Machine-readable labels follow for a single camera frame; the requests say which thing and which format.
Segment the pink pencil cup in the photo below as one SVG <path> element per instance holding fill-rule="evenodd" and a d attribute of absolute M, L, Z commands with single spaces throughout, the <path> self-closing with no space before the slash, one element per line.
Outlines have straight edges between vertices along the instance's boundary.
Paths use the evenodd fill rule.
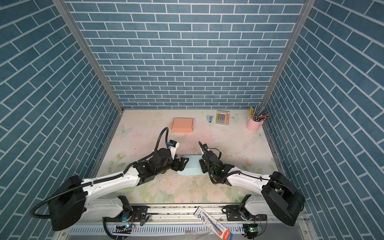
<path fill-rule="evenodd" d="M 263 123 L 264 121 L 257 122 L 257 121 L 254 121 L 252 117 L 249 117 L 246 124 L 246 128 L 248 131 L 255 133 L 260 129 Z"/>

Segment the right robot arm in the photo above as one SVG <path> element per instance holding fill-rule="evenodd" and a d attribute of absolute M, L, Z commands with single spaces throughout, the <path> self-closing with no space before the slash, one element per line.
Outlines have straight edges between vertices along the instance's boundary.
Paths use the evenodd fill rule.
<path fill-rule="evenodd" d="M 282 173 L 260 175 L 224 164 L 206 144 L 199 142 L 202 150 L 200 165 L 214 185 L 241 187 L 264 197 L 273 215 L 282 223 L 294 226 L 304 209 L 305 199 L 300 191 Z"/>

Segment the light blue cardboard box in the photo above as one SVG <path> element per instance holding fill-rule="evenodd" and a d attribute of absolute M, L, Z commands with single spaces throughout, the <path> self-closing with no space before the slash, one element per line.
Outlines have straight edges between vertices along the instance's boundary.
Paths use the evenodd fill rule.
<path fill-rule="evenodd" d="M 202 159 L 202 155 L 184 155 L 189 161 L 186 164 L 183 171 L 178 171 L 182 176 L 202 176 L 207 175 L 203 173 L 199 160 Z"/>

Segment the aluminium mounting rail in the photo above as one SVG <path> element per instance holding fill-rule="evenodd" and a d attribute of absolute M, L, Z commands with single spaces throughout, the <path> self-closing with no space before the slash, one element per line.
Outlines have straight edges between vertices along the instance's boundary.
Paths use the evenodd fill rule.
<path fill-rule="evenodd" d="M 257 215 L 250 220 L 244 220 L 236 211 L 238 206 L 231 204 L 229 211 L 223 211 L 220 204 L 200 205 L 133 205 L 133 219 L 126 222 L 107 220 L 106 228 L 102 219 L 81 220 L 73 226 L 56 232 L 55 240 L 68 240 L 71 236 L 93 237 L 106 236 L 110 233 L 123 237 L 164 237 L 186 234 L 202 235 L 211 234 L 213 230 L 208 228 L 195 214 L 198 208 L 202 208 L 212 221 L 216 221 L 217 227 L 223 226 L 235 234 L 249 234 L 252 231 L 261 233 L 264 227 L 274 229 L 276 225 L 282 225 L 281 232 L 287 231 L 288 225 L 277 217 Z"/>

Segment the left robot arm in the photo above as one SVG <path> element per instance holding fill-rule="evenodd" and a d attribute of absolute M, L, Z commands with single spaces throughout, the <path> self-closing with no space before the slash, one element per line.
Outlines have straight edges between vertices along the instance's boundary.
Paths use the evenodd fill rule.
<path fill-rule="evenodd" d="M 128 164 L 121 172 L 91 179 L 68 178 L 53 195 L 32 207 L 30 217 L 51 220 L 54 231 L 67 229 L 81 220 L 132 223 L 140 215 L 135 213 L 127 197 L 109 200 L 103 197 L 148 183 L 168 170 L 183 171 L 189 158 L 177 156 L 179 143 L 166 139 L 165 148 L 159 148 L 160 141 L 157 140 L 149 155 Z"/>

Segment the pink cardboard box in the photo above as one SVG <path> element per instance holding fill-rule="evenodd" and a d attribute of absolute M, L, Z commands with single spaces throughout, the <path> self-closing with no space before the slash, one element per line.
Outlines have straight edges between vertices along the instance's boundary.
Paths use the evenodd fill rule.
<path fill-rule="evenodd" d="M 194 119 L 193 118 L 174 118 L 172 131 L 174 133 L 192 133 Z"/>

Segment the coloured marker pack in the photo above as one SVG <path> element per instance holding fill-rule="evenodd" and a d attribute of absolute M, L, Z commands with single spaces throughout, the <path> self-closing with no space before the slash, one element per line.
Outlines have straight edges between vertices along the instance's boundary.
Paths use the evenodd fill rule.
<path fill-rule="evenodd" d="M 216 124 L 228 126 L 230 121 L 230 112 L 217 110 Z"/>

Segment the toothpaste tube box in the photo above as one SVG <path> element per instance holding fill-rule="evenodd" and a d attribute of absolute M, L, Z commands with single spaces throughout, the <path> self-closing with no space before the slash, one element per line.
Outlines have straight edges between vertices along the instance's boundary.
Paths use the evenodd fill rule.
<path fill-rule="evenodd" d="M 204 209 L 198 207 L 194 216 L 221 240 L 232 240 L 233 233 L 211 217 Z"/>

